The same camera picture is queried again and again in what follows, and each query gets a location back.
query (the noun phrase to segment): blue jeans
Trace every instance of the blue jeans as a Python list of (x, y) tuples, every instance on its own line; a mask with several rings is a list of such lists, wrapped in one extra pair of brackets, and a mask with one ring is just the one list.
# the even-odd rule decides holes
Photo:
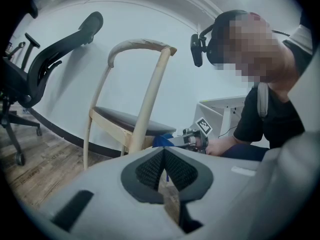
[(224, 152), (221, 157), (261, 162), (268, 150), (269, 148), (266, 147), (236, 144)]

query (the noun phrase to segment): wooden floor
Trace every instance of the wooden floor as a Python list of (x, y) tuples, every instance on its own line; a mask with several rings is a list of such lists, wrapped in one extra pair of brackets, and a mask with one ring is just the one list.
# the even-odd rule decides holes
[[(23, 114), (22, 107), (13, 106), (18, 116), (37, 121), (32, 115)], [(36, 127), (12, 124), (12, 129), (25, 156), (25, 165), (15, 163), (16, 149), (4, 128), (0, 126), (0, 162), (6, 180), (16, 197), (27, 205), (39, 208), (51, 195), (83, 172), (83, 149), (55, 135), (41, 125), (42, 136)], [(111, 158), (89, 152), (88, 165)], [(178, 191), (162, 174), (159, 192), (164, 196), (165, 210), (178, 222)]]

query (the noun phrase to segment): office chair base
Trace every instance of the office chair base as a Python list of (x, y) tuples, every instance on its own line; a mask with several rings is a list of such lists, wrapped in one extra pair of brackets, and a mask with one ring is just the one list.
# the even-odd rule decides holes
[(23, 153), (15, 153), (14, 159), (18, 166), (24, 166), (26, 163), (25, 155)]
[(36, 129), (36, 135), (42, 136), (42, 130), (41, 130), (40, 126)]

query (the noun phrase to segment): cable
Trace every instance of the cable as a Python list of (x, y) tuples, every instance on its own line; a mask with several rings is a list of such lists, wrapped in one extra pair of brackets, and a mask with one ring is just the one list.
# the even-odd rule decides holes
[(199, 38), (204, 38), (214, 28), (214, 24), (208, 26), (204, 31), (199, 34)]
[(218, 139), (219, 139), (221, 136), (226, 135), (231, 129), (236, 128), (237, 126), (238, 126), (238, 125), (236, 125), (235, 127), (231, 127), (226, 133), (220, 135), (220, 136), (218, 137)]
[(282, 32), (282, 31), (279, 31), (279, 30), (272, 29), (272, 32), (273, 32), (273, 33), (276, 33), (276, 34), (280, 34), (280, 35), (284, 35), (284, 36), (290, 37), (289, 34), (284, 33), (284, 32)]

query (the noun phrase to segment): baseboard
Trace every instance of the baseboard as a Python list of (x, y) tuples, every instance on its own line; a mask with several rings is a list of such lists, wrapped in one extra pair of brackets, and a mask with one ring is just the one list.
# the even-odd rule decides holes
[[(33, 108), (29, 108), (28, 111), (31, 115), (33, 115), (41, 124), (47, 127), (50, 131), (55, 133), (56, 135), (64, 138), (66, 141), (83, 148), (84, 147), (84, 140), (77, 136), (72, 135), (71, 133), (61, 129), (60, 127), (56, 126), (52, 122), (48, 121), (42, 115), (40, 115), (37, 111)], [(103, 155), (109, 158), (117, 158), (120, 157), (121, 152), (119, 150), (114, 150), (105, 146), (100, 146), (94, 143), (89, 142), (89, 151), (95, 152), (97, 154)]]

